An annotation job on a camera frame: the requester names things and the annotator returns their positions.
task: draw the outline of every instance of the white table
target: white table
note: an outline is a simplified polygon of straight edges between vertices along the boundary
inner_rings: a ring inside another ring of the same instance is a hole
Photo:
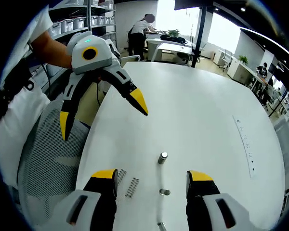
[[[153,57],[151,59],[151,62],[154,62],[156,54],[158,53],[158,50],[175,51],[175,52],[181,52],[181,53],[188,54],[188,55],[195,55],[192,51],[192,48],[184,47],[182,45],[170,44],[170,43],[161,43],[156,47]]]
[[[256,79],[255,83],[253,84],[251,90],[254,89],[256,82],[260,82],[262,85],[267,84],[262,78],[260,78],[257,73],[255,73],[252,69],[248,66],[240,62],[236,57],[232,56],[232,62],[230,67],[227,71],[227,74],[234,80],[238,82],[242,82],[246,84],[246,81],[250,78],[250,76]]]
[[[129,62],[124,69],[141,89],[149,115],[111,87],[89,132],[76,183],[83,189],[99,170],[127,171],[118,187],[113,230],[157,230],[158,221],[167,231],[188,230],[188,170],[211,176],[221,193],[250,212],[256,226],[272,227],[283,204],[283,158],[270,119],[250,89],[187,66]],[[250,138],[257,168],[252,179],[233,116],[244,121]],[[161,152],[168,158],[158,166]],[[158,176],[169,196],[158,193]],[[140,182],[130,199],[124,195],[132,177]]]
[[[147,38],[146,41],[147,41],[148,43],[153,43],[153,44],[157,44],[157,45],[159,45],[159,44],[161,44],[161,43],[169,43],[169,44],[182,45],[182,44],[179,43],[179,42],[172,42],[172,41],[167,41],[167,40],[161,40],[161,39],[159,39],[159,38]],[[186,41],[186,44],[184,44],[184,46],[189,47],[189,48],[192,48],[192,43],[191,43],[191,41],[189,41],[189,40],[185,40],[185,41]]]
[[[148,60],[151,60],[153,57],[153,53],[156,49],[156,47],[161,44],[161,43],[168,43],[168,44],[175,44],[175,45],[181,45],[185,47],[192,48],[192,43],[189,40],[185,40],[186,44],[182,45],[181,43],[178,42],[172,42],[172,41],[166,41],[166,40],[161,40],[160,38],[147,38],[146,41],[148,42]],[[161,60],[161,55],[162,53],[158,53],[158,58],[156,60]]]

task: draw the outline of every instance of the metal cylinder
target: metal cylinder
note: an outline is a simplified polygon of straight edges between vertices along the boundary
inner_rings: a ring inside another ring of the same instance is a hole
[[[165,224],[163,222],[158,223],[158,228],[160,231],[166,231]]]
[[[160,190],[159,190],[159,193],[160,193],[161,195],[168,196],[168,195],[170,195],[170,190],[160,189]]]
[[[160,165],[162,165],[164,162],[165,162],[165,160],[167,159],[167,153],[165,153],[165,152],[162,152],[160,155],[159,155],[159,158],[158,158],[158,163],[160,164]]]

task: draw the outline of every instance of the storage bin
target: storage bin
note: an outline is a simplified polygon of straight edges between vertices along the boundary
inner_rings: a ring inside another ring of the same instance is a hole
[[[97,24],[98,25],[104,25],[105,24],[105,17],[104,16],[98,16],[97,17]]]
[[[85,27],[85,19],[84,17],[75,18],[73,22],[73,30],[80,29]]]
[[[114,17],[110,17],[109,24],[114,24],[114,23],[115,23],[115,18]]]
[[[92,17],[91,17],[91,25],[92,25],[92,26],[98,25],[98,24],[97,24],[97,18],[98,18],[98,17],[96,17],[96,16],[92,16]]]
[[[104,1],[98,4],[99,6],[103,6],[105,8],[114,9],[114,2],[113,1]]]
[[[92,0],[92,6],[98,6],[98,0]]]
[[[105,24],[110,24],[110,17],[105,18]]]
[[[65,5],[83,5],[84,0],[67,0]]]
[[[111,41],[116,40],[116,34],[111,34],[111,35],[110,35],[110,40],[111,40]]]
[[[56,35],[61,35],[61,22],[54,23],[52,27],[48,29],[48,32],[51,37],[54,37]]]
[[[62,21],[61,33],[73,30],[74,19],[66,19]]]

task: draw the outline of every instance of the person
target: person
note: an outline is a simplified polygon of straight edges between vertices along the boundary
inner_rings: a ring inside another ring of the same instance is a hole
[[[23,146],[50,100],[31,78],[23,59],[29,46],[43,62],[71,68],[66,46],[51,38],[48,6],[28,24],[7,60],[0,80],[0,169],[3,181],[17,188],[17,170]]]
[[[267,63],[263,63],[262,66],[257,67],[257,73],[260,74],[262,77],[266,78],[268,76],[268,71],[266,68],[268,67]]]
[[[134,50],[134,54],[140,55],[140,60],[144,59],[144,30],[147,29],[148,32],[157,33],[151,25],[152,22],[154,22],[154,15],[146,14],[144,18],[136,22],[129,31],[129,55],[133,55],[132,51]]]
[[[271,100],[271,97],[273,96],[273,91],[274,91],[273,80],[269,79],[268,85],[265,88],[265,91],[263,93],[263,97],[261,100],[262,105],[266,105],[267,101]]]

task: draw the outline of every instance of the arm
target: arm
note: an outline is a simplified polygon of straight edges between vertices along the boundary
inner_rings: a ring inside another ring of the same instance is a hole
[[[44,62],[64,68],[72,68],[72,56],[66,53],[66,46],[53,40],[48,31],[38,36],[31,45],[36,56]]]
[[[153,33],[157,33],[157,31],[152,27],[152,26],[149,26],[149,31],[153,32]]]

